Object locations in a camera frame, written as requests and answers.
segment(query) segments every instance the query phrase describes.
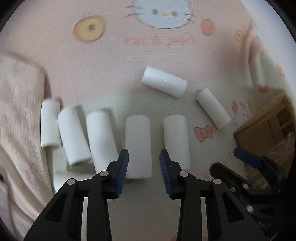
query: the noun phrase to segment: white foam tube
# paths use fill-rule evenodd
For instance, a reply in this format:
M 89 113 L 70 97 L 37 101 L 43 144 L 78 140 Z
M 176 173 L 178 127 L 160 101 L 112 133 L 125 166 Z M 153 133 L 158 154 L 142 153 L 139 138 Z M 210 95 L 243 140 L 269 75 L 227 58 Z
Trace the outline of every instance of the white foam tube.
M 209 89 L 204 89 L 196 96 L 196 100 L 212 119 L 218 130 L 224 128 L 231 118 Z
M 189 140 L 186 117 L 169 115 L 163 119 L 165 148 L 172 161 L 178 162 L 182 170 L 190 169 Z
M 140 179 L 152 176 L 150 120 L 143 115 L 126 119 L 126 149 L 128 169 L 126 178 Z
M 86 127 L 96 173 L 105 171 L 110 162 L 118 159 L 108 113 L 92 112 L 86 117 Z
M 59 130 L 68 162 L 71 165 L 91 159 L 75 108 L 66 107 L 58 115 Z
M 176 98 L 181 98 L 187 88 L 187 81 L 161 70 L 147 67 L 142 83 Z
M 78 182 L 90 179 L 95 174 L 88 174 L 88 173 L 75 173 L 75 172 L 58 172 L 53 175 L 54 180 L 54 189 L 57 192 L 65 182 L 70 178 L 75 178 Z
M 60 147 L 61 136 L 57 116 L 61 110 L 61 103 L 58 100 L 47 98 L 43 100 L 41 107 L 40 135 L 41 147 Z

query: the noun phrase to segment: yellow donut print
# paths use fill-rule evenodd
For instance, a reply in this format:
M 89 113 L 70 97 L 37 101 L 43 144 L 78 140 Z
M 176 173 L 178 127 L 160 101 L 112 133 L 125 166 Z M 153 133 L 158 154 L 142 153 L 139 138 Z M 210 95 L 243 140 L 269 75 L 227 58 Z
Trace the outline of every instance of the yellow donut print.
M 74 34 L 80 41 L 94 42 L 104 34 L 105 27 L 101 17 L 84 18 L 75 25 Z

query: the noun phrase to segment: whisker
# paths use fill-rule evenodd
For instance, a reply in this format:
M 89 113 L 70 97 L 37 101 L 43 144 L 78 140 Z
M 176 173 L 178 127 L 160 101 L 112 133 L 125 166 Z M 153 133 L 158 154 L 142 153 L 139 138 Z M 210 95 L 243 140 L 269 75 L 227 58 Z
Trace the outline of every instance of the whisker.
M 142 7 L 137 7 L 137 6 L 128 6 L 126 8 L 130 8 L 130 7 L 134 7 L 134 8 L 137 8 L 137 9 L 143 9 Z
M 131 16 L 131 15 L 139 15 L 139 14 L 141 14 L 141 13 L 131 13 L 131 14 L 127 15 L 126 18 Z
M 186 20 L 188 20 L 188 21 L 190 21 L 190 22 L 193 22 L 191 19 L 189 19 L 189 18 L 186 18 Z M 193 22 L 193 23 L 195 23 L 195 22 Z

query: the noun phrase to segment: pink bow print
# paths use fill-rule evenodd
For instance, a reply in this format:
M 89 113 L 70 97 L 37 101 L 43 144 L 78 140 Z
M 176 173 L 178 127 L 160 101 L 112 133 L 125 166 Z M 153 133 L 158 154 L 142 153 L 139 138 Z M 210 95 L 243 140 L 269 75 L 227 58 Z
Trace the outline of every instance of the pink bow print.
M 206 138 L 213 138 L 214 131 L 213 129 L 207 125 L 205 128 L 194 128 L 195 136 L 200 141 L 203 142 Z

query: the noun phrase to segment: white cylinder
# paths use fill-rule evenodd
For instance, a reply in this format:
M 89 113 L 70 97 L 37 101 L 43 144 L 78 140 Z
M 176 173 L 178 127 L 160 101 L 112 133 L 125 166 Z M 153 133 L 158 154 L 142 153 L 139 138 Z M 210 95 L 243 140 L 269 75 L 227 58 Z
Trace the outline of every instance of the white cylinder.
M 187 81 L 149 66 L 145 70 L 142 83 L 176 98 L 181 98 L 187 88 Z
M 57 116 L 61 110 L 61 103 L 58 100 L 47 98 L 43 100 L 41 107 L 40 135 L 41 147 L 60 147 L 61 136 Z
M 150 120 L 143 115 L 126 119 L 126 149 L 128 169 L 126 178 L 140 179 L 152 176 Z
M 212 119 L 218 130 L 224 128 L 231 118 L 209 89 L 204 89 L 196 96 L 196 100 Z
M 71 165 L 91 159 L 75 108 L 66 107 L 58 115 L 59 130 L 68 162 Z
M 96 173 L 105 171 L 110 162 L 118 159 L 108 113 L 92 112 L 86 117 L 86 127 Z
M 172 161 L 178 162 L 182 170 L 190 169 L 187 121 L 182 115 L 169 115 L 163 119 L 165 148 Z
M 64 185 L 64 183 L 70 178 L 75 178 L 79 182 L 79 181 L 90 179 L 94 175 L 95 174 L 88 174 L 88 173 L 58 172 L 53 176 L 54 189 L 57 192 Z

